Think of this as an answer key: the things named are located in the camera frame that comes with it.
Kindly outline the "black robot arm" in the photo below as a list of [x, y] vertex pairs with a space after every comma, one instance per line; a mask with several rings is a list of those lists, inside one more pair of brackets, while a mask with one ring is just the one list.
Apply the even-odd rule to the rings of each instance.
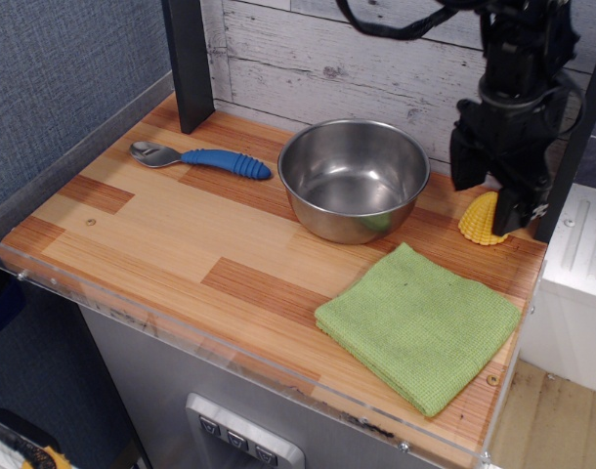
[[451, 133], [457, 190], [493, 176], [500, 184], [491, 230], [507, 235], [545, 214], [548, 148], [567, 130], [571, 96], [583, 97], [564, 65], [579, 37], [568, 1], [488, 1], [479, 6], [486, 69], [480, 101], [461, 100]]

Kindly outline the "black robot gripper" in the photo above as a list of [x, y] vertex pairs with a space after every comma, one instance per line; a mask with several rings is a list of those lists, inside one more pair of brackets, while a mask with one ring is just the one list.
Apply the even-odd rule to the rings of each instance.
[[547, 210], [552, 180], [546, 151], [561, 134], [569, 92], [555, 87], [522, 107], [484, 99], [461, 100], [450, 136], [451, 178], [457, 191], [482, 185], [492, 175], [501, 185], [492, 222], [508, 235]]

